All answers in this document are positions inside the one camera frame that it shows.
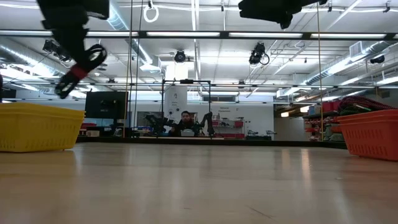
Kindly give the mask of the yellow plastic basket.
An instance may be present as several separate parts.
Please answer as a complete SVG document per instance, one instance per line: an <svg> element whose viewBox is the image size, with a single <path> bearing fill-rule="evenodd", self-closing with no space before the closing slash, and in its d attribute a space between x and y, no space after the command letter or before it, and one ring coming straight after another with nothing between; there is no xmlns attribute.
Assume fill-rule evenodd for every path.
<svg viewBox="0 0 398 224"><path fill-rule="evenodd" d="M74 147L85 112L32 103L0 103L0 152Z"/></svg>

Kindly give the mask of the person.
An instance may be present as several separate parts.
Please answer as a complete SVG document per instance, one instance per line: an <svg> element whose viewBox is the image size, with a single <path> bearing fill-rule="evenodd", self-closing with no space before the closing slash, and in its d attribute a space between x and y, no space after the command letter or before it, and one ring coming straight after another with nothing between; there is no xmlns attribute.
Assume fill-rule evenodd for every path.
<svg viewBox="0 0 398 224"><path fill-rule="evenodd" d="M188 111L183 111L181 113L180 122L172 127L169 131L169 136L180 137L185 130L190 130L193 132L194 136L198 136L199 130L195 126L195 122Z"/></svg>

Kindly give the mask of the orange plastic basket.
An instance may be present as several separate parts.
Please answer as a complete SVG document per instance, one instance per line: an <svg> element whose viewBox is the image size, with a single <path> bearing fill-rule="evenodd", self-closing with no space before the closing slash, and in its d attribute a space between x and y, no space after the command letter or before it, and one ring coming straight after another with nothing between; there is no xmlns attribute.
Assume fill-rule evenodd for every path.
<svg viewBox="0 0 398 224"><path fill-rule="evenodd" d="M352 114L337 120L350 154L398 161L398 110Z"/></svg>

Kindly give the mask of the background storage shelf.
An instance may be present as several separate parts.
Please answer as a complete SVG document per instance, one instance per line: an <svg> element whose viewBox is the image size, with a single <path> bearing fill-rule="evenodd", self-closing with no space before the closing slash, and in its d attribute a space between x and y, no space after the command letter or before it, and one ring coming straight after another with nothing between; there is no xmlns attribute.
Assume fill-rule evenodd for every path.
<svg viewBox="0 0 398 224"><path fill-rule="evenodd" d="M339 101L312 105L303 117L304 131L309 141L344 141L337 118Z"/></svg>

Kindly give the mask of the black monitor screen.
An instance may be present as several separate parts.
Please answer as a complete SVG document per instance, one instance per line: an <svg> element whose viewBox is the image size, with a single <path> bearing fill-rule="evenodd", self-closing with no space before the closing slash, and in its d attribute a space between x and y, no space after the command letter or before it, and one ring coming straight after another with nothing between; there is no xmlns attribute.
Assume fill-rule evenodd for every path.
<svg viewBox="0 0 398 224"><path fill-rule="evenodd" d="M88 92L85 100L85 116L99 119L124 119L126 115L126 92Z"/></svg>

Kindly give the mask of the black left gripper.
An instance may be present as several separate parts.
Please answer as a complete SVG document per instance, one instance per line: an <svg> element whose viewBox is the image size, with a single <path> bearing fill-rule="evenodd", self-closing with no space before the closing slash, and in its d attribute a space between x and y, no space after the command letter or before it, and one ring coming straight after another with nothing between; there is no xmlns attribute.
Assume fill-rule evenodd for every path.
<svg viewBox="0 0 398 224"><path fill-rule="evenodd" d="M101 20L109 18L109 0L36 0L44 17L42 25L52 30L54 39L81 67L88 65L85 37L88 29L64 29L81 27L89 17Z"/></svg>

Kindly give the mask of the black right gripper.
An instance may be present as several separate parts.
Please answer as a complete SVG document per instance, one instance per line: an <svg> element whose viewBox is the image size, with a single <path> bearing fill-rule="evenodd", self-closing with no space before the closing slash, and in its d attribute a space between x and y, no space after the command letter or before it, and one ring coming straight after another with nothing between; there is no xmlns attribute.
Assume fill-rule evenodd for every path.
<svg viewBox="0 0 398 224"><path fill-rule="evenodd" d="M315 3L324 5L326 0L241 0L238 8L242 18L275 22L287 29L294 14Z"/></svg>

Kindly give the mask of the background black station frame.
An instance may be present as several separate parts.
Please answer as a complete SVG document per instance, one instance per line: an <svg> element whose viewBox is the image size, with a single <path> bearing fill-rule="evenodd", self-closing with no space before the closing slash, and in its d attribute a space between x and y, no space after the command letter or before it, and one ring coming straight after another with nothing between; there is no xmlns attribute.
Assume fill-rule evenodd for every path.
<svg viewBox="0 0 398 224"><path fill-rule="evenodd" d="M161 83L161 119L160 119L160 133L168 134L173 126L178 124L181 119L181 113L188 111L191 114L194 122L197 121L196 116L188 108L188 88L199 87L211 93L211 82L209 80L162 80ZM200 131L198 136L194 136L190 130L185 130L181 137L204 137L209 136L207 132L207 125Z"/></svg>

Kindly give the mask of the red storage bins rack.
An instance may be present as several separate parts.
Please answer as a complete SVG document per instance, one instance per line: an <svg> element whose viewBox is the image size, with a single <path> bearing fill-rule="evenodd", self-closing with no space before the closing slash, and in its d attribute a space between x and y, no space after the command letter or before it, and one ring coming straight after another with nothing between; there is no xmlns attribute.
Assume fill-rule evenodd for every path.
<svg viewBox="0 0 398 224"><path fill-rule="evenodd" d="M224 139L244 139L245 120L243 119L219 119L213 120L214 137Z"/></svg>

